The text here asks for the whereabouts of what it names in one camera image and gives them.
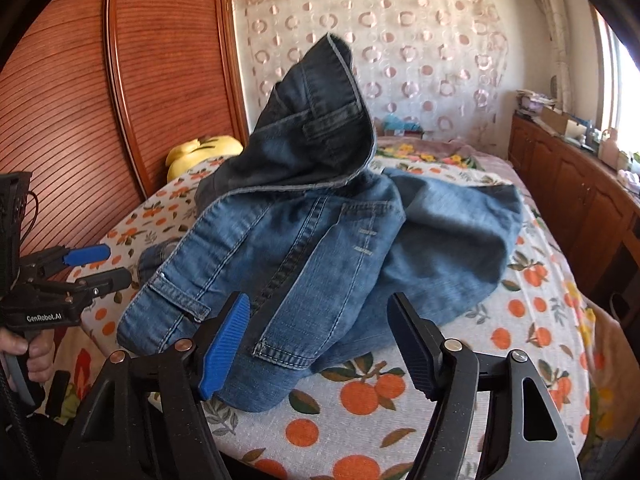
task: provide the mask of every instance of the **curtain with circle pattern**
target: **curtain with circle pattern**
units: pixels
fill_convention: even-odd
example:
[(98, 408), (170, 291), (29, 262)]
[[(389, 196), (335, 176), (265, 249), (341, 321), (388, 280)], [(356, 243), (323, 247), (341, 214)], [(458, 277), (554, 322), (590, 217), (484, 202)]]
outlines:
[(332, 32), (353, 50), (376, 124), (393, 114), (419, 123), (425, 139), (506, 152), (495, 114), (509, 43), (491, 0), (235, 0), (234, 8), (250, 124), (274, 83)]

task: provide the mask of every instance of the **sheer curtain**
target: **sheer curtain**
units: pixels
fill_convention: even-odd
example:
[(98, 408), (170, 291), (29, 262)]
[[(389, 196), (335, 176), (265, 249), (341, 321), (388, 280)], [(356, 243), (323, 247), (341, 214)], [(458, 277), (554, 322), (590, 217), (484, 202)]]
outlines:
[(571, 113), (574, 98), (572, 95), (571, 77), (569, 75), (569, 29), (567, 27), (566, 7), (564, 0), (540, 0), (546, 16), (546, 23), (551, 35), (553, 49), (555, 98), (558, 107)]

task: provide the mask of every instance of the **bedspread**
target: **bedspread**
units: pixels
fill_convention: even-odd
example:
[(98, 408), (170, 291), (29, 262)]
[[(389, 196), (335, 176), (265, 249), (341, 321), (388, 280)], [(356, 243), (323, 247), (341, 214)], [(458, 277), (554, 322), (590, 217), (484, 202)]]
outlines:
[[(460, 147), (450, 153), (436, 149), (431, 153), (429, 143), (413, 144), (417, 147), (382, 142), (372, 169), (392, 166), (461, 186), (504, 181), (498, 174), (473, 169), (492, 164), (502, 168), (497, 159), (483, 160), (481, 154)], [(56, 367), (70, 370), (73, 378), (65, 414), (71, 415), (78, 399), (86, 395), (104, 356), (118, 348), (116, 326), (138, 288), (140, 253), (188, 230), (196, 215), (194, 191), (200, 179), (221, 162), (205, 161), (162, 188), (106, 235), (103, 242), (112, 251), (108, 261), (72, 272), (74, 280), (126, 266), (134, 283), (85, 310), (86, 335), (72, 329), (62, 340)], [(515, 183), (526, 192), (521, 182)], [(526, 202), (516, 250), (498, 289), (441, 329), (445, 337), (460, 338), (475, 351), (506, 355), (511, 348), (525, 350), (545, 380), (577, 454), (590, 420), (586, 368), (593, 356), (583, 345), (592, 326), (590, 310), (585, 310), (564, 256), (530, 206), (532, 202)], [(268, 412), (244, 413), (215, 399), (205, 402), (204, 410), (220, 451), (276, 478), (399, 480), (412, 465), (433, 406), (414, 389), (398, 348), (392, 347), (301, 380), (288, 399)], [(488, 394), (478, 394), (460, 480), (475, 476), (487, 408)]]

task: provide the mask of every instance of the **cabinet door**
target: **cabinet door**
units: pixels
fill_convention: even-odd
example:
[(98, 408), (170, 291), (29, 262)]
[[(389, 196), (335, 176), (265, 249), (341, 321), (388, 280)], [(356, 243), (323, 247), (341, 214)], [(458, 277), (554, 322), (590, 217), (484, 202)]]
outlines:
[(511, 129), (511, 143), (509, 145), (509, 160), (513, 164), (513, 169), (524, 178), (521, 171), (524, 168), (525, 153), (527, 150), (527, 131), (519, 124), (513, 124)]
[(551, 234), (566, 254), (571, 251), (584, 221), (584, 204), (590, 188), (586, 169), (577, 160), (572, 160), (574, 158), (560, 156), (553, 198), (548, 218), (545, 218)]
[(631, 212), (599, 187), (591, 190), (585, 209), (582, 228), (568, 256), (578, 288), (588, 296), (618, 249)]
[(529, 143), (527, 180), (525, 184), (538, 210), (545, 219), (550, 211), (550, 198), (554, 190), (558, 155), (551, 146), (552, 139), (545, 132), (535, 132)]

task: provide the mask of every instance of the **cardboard box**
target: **cardboard box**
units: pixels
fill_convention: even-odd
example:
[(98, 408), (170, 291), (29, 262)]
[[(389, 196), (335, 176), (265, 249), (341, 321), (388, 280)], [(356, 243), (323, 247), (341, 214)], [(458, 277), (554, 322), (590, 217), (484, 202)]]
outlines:
[(561, 114), (553, 111), (551, 108), (544, 107), (540, 112), (540, 119), (542, 119), (548, 126), (553, 128), (560, 135), (564, 135), (566, 132), (566, 124), (569, 120), (569, 114), (562, 112)]

